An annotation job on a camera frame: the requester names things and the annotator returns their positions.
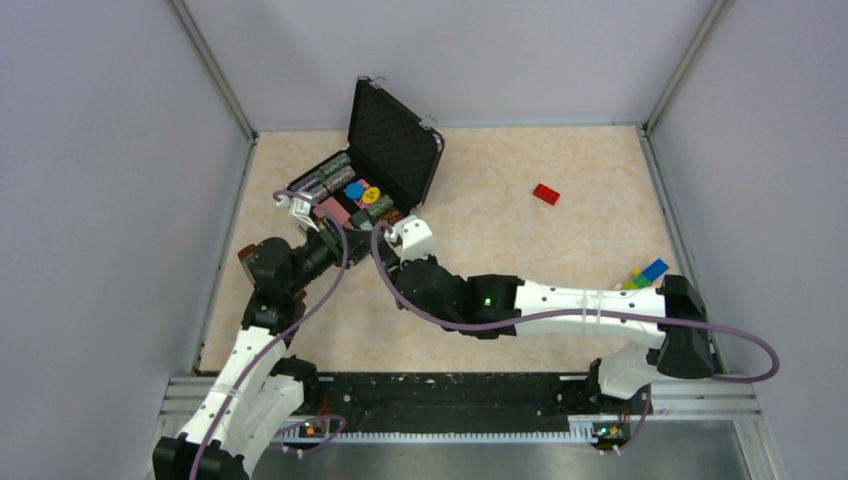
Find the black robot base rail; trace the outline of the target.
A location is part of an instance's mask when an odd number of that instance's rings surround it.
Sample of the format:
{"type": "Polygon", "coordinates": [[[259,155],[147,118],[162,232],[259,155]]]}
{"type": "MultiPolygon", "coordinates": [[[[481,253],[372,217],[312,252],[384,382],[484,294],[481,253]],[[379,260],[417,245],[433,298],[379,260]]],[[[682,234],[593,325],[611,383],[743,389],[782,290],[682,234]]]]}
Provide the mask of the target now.
{"type": "Polygon", "coordinates": [[[279,439],[340,443],[583,443],[621,448],[651,413],[650,386],[622,400],[588,374],[318,372],[297,358],[272,375],[304,387],[279,439]]]}

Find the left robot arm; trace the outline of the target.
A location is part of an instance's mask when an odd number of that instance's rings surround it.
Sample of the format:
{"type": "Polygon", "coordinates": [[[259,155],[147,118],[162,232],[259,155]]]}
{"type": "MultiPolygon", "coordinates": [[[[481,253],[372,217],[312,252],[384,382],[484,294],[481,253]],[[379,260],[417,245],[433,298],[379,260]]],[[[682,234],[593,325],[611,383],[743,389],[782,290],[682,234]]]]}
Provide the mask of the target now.
{"type": "Polygon", "coordinates": [[[287,345],[309,314],[305,288],[367,255],[370,233],[312,230],[297,247],[270,237],[240,252],[253,293],[232,352],[182,429],[156,443],[154,478],[248,479],[284,421],[317,407],[316,367],[286,357],[287,345]]]}

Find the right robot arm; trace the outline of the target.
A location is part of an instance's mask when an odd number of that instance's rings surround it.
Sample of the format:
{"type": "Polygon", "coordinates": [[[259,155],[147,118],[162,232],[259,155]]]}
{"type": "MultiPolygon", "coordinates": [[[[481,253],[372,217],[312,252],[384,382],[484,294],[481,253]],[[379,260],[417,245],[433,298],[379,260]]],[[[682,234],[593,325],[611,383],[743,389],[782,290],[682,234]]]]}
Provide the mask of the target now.
{"type": "Polygon", "coordinates": [[[567,333],[623,341],[624,347],[590,368],[586,397],[600,412],[614,411],[655,380],[715,373],[709,335],[695,326],[706,320],[706,307],[680,275],[665,275],[657,287],[572,289],[511,275],[464,279],[427,258],[401,263],[389,279],[400,305],[465,335],[567,333]]]}

